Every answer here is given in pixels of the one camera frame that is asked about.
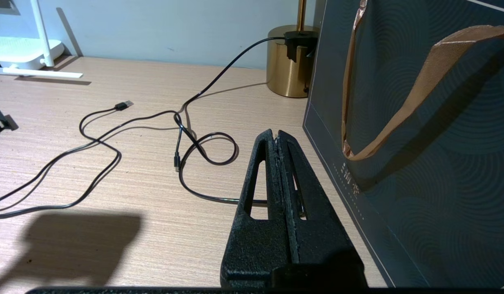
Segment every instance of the wood grain texture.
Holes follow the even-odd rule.
[[[90,123],[86,132],[97,136],[131,118],[178,110],[221,70],[100,58],[60,60],[59,67],[64,65],[65,71],[83,72],[84,78],[0,76],[0,109],[19,125],[0,135],[0,196],[31,179],[59,153],[87,143],[77,127],[84,115],[125,100],[134,102],[125,111]],[[306,99],[280,97],[264,81],[262,70],[233,68],[205,98],[189,106],[196,134],[230,134],[239,144],[239,158],[228,166],[213,166],[193,153],[185,181],[205,194],[239,197],[256,136],[268,128],[290,133],[361,255],[369,285],[385,286],[303,132]],[[172,116],[129,127],[108,140],[123,153],[120,164],[78,206],[0,220],[0,293],[46,285],[219,286],[235,206],[198,199],[181,187],[172,165],[177,137]],[[181,145],[182,154],[190,145],[187,141]],[[223,140],[205,147],[215,160],[232,152]],[[106,147],[94,147],[64,158],[17,208],[72,202],[114,156]],[[258,187],[264,187],[264,177],[259,179]],[[256,197],[264,198],[265,188],[258,188]],[[266,212],[258,209],[254,216],[265,217]]]

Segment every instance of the bag handle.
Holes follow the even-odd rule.
[[[424,100],[435,89],[437,84],[459,61],[461,56],[474,44],[480,41],[504,38],[504,26],[473,26],[468,27],[442,39],[432,46],[422,69],[417,76],[414,86],[410,90],[403,106],[394,114],[377,137],[358,154],[353,154],[346,137],[346,124],[348,118],[348,102],[350,99],[350,85],[352,80],[353,57],[355,54],[355,35],[362,21],[368,0],[361,0],[350,36],[345,76],[343,78],[343,108],[341,122],[341,147],[345,157],[352,161],[362,160],[373,156],[388,137],[409,118]]]

